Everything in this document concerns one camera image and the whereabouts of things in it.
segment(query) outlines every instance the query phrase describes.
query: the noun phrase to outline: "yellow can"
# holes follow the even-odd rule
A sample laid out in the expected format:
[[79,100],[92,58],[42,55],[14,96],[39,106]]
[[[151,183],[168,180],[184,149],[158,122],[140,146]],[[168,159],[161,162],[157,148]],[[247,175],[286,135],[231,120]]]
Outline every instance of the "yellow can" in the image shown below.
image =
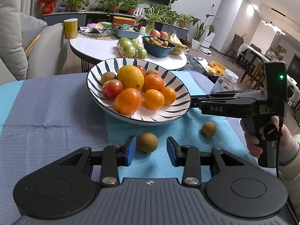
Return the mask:
[[77,37],[77,22],[78,19],[66,19],[64,20],[64,38],[74,39]]

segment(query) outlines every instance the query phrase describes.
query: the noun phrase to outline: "sofa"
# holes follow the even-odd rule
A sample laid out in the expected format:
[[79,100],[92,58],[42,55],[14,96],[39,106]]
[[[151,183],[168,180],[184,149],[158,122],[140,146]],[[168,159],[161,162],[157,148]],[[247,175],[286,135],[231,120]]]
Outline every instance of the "sofa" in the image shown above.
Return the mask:
[[0,85],[57,75],[68,55],[64,25],[20,12],[19,0],[0,0]]

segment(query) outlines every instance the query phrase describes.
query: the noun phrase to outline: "cable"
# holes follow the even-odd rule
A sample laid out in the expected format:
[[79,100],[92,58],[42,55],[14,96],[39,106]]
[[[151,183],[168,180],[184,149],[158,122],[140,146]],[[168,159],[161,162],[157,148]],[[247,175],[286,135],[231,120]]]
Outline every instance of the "cable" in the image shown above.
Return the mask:
[[[282,126],[283,126],[283,121],[284,121],[284,118],[283,117],[279,117],[279,130],[278,130],[278,140],[277,140],[277,146],[276,146],[276,176],[277,178],[279,178],[279,168],[278,168],[278,156],[279,156],[279,145],[280,145],[280,138],[282,137]],[[299,224],[298,223],[298,220],[297,220],[297,217],[295,216],[295,211],[294,211],[294,208],[291,206],[291,201],[290,201],[290,198],[288,197],[287,198],[287,201],[286,201],[286,207],[292,217],[292,219],[294,220],[294,223],[295,225]]]

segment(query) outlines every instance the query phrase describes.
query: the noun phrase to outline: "banana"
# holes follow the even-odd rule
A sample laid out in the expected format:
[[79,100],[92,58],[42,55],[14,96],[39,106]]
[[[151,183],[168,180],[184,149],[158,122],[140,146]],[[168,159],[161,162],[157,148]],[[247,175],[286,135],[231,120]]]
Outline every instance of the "banana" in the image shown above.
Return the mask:
[[178,39],[176,31],[172,31],[168,33],[163,37],[163,39],[170,41],[176,46],[176,48],[171,52],[171,54],[181,55],[182,53],[184,54],[189,53],[188,47],[186,45],[183,45]]

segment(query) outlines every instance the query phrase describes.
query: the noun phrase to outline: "white round table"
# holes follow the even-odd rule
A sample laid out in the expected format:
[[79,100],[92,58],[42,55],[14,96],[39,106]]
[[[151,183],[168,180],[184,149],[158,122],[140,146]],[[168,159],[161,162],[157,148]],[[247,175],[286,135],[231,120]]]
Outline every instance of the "white round table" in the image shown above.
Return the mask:
[[[138,40],[142,42],[142,36],[139,36]],[[88,69],[88,63],[95,65],[110,58],[122,57],[118,50],[117,42],[117,40],[91,39],[78,32],[77,38],[70,40],[70,46],[74,54],[81,58],[81,68],[82,71],[85,71]],[[148,53],[145,61],[157,64],[167,70],[176,70],[187,64],[185,54],[171,54],[167,57],[157,58]]]

